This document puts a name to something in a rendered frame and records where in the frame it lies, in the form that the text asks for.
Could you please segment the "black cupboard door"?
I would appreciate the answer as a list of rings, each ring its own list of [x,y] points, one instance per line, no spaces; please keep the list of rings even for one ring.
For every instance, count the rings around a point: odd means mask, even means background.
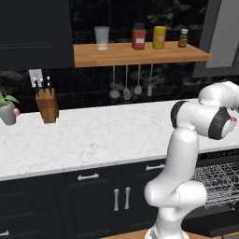
[[[150,206],[144,195],[147,179],[136,179],[122,184],[121,231],[135,232],[150,228],[156,221],[158,208]],[[124,209],[125,188],[130,187],[130,208]]]
[[[119,189],[117,212],[114,189]],[[59,191],[56,198],[66,239],[100,239],[120,231],[119,183]]]

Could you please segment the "black dishwasher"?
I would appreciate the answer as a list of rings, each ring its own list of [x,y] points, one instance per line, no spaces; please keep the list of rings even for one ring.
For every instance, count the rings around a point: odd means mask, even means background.
[[[239,162],[239,148],[201,154],[196,169],[202,166],[222,164],[226,162]],[[229,234],[225,234],[220,237],[222,239],[239,239],[239,235],[229,237]]]

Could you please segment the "hanging metal ladle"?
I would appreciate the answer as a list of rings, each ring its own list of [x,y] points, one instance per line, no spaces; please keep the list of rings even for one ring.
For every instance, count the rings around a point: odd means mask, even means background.
[[[113,65],[112,76],[113,76],[113,88],[110,91],[109,95],[112,99],[118,99],[118,98],[120,98],[120,92],[115,89],[115,65]]]

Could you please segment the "hanging metal slotted spoon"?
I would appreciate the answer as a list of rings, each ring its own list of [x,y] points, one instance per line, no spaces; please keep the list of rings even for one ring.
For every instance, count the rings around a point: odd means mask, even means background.
[[[128,65],[126,65],[126,69],[125,69],[125,88],[123,91],[123,98],[125,100],[130,100],[131,99],[131,92],[128,89]]]

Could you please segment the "hanging metal spatula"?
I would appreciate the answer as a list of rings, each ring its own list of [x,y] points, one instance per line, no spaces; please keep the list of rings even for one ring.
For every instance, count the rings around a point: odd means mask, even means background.
[[[150,74],[149,74],[149,83],[148,83],[148,96],[150,97],[152,95],[152,72],[153,72],[153,63],[150,66]]]

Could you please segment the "black narrow drawer front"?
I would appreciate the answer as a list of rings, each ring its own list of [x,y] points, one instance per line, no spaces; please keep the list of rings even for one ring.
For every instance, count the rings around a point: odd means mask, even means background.
[[[122,179],[124,181],[129,181],[137,178],[151,178],[157,176],[163,169],[146,171],[146,167],[147,165],[156,166],[161,163],[165,164],[165,159],[124,164],[122,166]]]

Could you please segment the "black wide drawer front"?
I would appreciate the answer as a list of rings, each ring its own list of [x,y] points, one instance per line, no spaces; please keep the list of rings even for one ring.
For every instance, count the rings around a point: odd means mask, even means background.
[[[77,177],[90,176],[97,173],[98,178],[78,181]],[[60,173],[51,176],[53,186],[56,191],[71,190],[83,188],[86,186],[104,185],[121,181],[121,167],[107,166],[100,168],[92,168],[74,172]]]

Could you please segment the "wooden knife block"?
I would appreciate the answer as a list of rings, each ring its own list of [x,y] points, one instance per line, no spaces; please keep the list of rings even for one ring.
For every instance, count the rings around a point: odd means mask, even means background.
[[[59,107],[54,89],[40,89],[35,95],[37,107],[45,123],[55,123],[59,118]]]

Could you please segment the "clear drinking glass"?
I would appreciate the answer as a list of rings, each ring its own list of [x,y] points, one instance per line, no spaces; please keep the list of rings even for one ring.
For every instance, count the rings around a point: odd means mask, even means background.
[[[95,26],[95,39],[98,50],[108,49],[109,27],[108,26]]]

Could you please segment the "red jar with black lid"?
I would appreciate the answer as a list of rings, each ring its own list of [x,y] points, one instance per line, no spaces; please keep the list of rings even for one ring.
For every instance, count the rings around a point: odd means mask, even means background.
[[[136,22],[132,33],[132,48],[135,50],[144,49],[146,40],[145,24]]]

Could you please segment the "potted plant in grey pot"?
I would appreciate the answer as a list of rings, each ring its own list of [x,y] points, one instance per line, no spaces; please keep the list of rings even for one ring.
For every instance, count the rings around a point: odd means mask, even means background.
[[[15,107],[15,103],[19,101],[11,96],[7,95],[6,91],[0,87],[0,119],[7,125],[14,125],[16,118],[20,115],[20,110]]]

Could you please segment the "grey framed window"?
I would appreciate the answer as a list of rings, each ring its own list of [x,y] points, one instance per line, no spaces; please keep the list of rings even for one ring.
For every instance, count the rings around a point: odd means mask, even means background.
[[[199,49],[212,55],[194,66],[194,77],[239,75],[239,0],[209,0]]]

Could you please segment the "wooden wall shelf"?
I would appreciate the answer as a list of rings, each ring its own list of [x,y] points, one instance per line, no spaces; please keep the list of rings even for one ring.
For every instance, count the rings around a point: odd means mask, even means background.
[[[135,50],[131,43],[110,43],[107,50],[98,50],[95,44],[74,46],[75,67],[135,65],[150,63],[208,62],[212,55],[187,45],[184,49],[176,41],[166,41],[164,49],[152,48],[147,42],[144,49]]]

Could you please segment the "white wall socket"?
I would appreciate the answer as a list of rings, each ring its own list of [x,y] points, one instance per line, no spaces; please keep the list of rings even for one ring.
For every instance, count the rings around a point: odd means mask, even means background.
[[[33,88],[35,87],[34,77],[36,77],[37,83],[38,83],[38,87],[41,88],[40,79],[43,78],[42,70],[41,69],[30,69],[29,70],[29,75],[30,75],[32,87]]]

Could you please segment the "black wall cupboard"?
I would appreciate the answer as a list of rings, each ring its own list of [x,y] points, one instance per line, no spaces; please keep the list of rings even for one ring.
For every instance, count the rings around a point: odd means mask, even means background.
[[[68,0],[0,0],[0,71],[74,65]]]

